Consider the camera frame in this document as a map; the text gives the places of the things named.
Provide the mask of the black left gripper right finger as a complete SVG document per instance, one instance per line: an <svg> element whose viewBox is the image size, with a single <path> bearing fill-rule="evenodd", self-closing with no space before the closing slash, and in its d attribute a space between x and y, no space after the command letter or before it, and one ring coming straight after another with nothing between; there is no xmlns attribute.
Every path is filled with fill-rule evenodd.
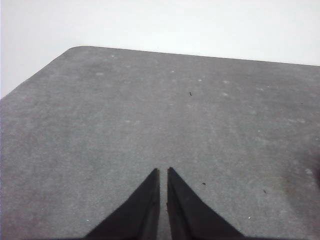
<svg viewBox="0 0 320 240"><path fill-rule="evenodd" d="M167 212L172 238L243 238L206 205L182 177L167 170Z"/></svg>

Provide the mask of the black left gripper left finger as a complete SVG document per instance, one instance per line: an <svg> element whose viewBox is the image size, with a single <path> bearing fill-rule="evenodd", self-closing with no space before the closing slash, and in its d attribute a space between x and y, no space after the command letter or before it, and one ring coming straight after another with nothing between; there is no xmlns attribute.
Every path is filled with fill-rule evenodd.
<svg viewBox="0 0 320 240"><path fill-rule="evenodd" d="M160 171L155 168L129 198L86 238L156 238L160 215Z"/></svg>

